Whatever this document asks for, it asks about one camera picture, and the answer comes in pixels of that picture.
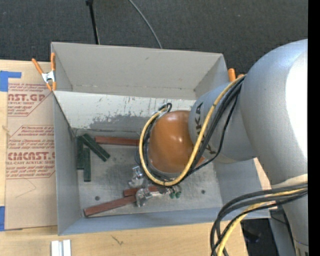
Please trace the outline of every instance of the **blue tape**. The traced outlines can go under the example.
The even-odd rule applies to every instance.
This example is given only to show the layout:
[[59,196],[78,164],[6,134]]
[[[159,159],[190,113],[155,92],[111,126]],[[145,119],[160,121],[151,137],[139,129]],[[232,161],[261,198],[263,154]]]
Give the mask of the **blue tape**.
[[5,207],[0,206],[0,231],[5,230]]
[[0,92],[8,91],[9,78],[21,78],[21,72],[0,71]]

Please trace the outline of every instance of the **green block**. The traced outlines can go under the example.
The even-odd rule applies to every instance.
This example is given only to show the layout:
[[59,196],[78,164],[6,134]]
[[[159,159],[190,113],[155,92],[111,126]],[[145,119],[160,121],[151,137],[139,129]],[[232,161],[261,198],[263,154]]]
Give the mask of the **green block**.
[[83,149],[83,181],[91,181],[91,161],[90,161],[90,149]]
[[84,168],[84,142],[81,137],[76,138],[76,168]]
[[108,160],[110,155],[89,134],[81,136],[83,143],[88,146],[100,159],[104,162]]

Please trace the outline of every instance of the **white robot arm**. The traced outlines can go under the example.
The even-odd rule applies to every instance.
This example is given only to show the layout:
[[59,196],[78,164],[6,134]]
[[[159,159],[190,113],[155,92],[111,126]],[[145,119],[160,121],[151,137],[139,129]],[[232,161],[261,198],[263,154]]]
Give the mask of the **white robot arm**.
[[[308,40],[272,50],[232,86],[199,97],[190,112],[157,119],[149,132],[148,167],[140,151],[145,173],[156,183],[155,176],[164,177],[158,184],[168,187],[204,159],[228,164],[257,157],[273,188],[307,183],[307,85]],[[308,196],[283,208],[297,255],[308,255]]]

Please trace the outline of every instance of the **brown stick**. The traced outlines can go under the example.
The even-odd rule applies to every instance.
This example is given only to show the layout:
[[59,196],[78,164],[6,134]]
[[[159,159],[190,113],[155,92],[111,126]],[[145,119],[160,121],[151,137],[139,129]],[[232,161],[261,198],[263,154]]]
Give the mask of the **brown stick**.
[[83,210],[83,212],[84,212],[84,215],[86,217],[88,217],[88,216],[91,216],[91,215],[94,215],[94,214],[99,214],[99,213],[102,213],[102,212],[105,212],[105,211],[109,211],[109,210],[112,210],[112,209],[115,209],[115,208],[118,208],[118,207],[121,207],[121,206],[132,204],[135,201],[136,201],[136,196],[135,195],[130,195],[130,196],[126,196],[124,198],[116,199],[116,200],[113,200],[113,201],[110,201],[110,202],[105,202],[105,203],[102,203],[102,204],[98,204],[98,205],[95,205],[95,206],[92,206],[92,207],[85,208]]
[[[139,188],[128,188],[128,189],[125,189],[123,191],[123,196],[124,197],[128,197],[128,196],[135,195],[138,192],[139,189],[141,189],[141,188],[139,187]],[[150,192],[157,192],[158,191],[158,188],[156,186],[149,186],[148,189],[149,189]]]
[[139,139],[105,137],[105,136],[95,136],[95,142],[99,143],[99,144],[123,145],[123,146],[138,146],[139,145]]

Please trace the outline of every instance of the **black floor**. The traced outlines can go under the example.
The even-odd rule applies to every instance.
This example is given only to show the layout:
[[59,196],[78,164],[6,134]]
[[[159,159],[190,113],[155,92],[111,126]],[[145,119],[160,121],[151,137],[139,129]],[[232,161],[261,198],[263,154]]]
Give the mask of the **black floor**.
[[[238,74],[270,50],[308,38],[308,0],[133,2],[164,49],[223,53]],[[160,47],[129,0],[94,0],[93,11],[100,44]],[[0,59],[49,61],[52,41],[96,43],[85,0],[0,0]],[[268,220],[250,225],[264,236],[248,244],[249,255],[276,256]]]

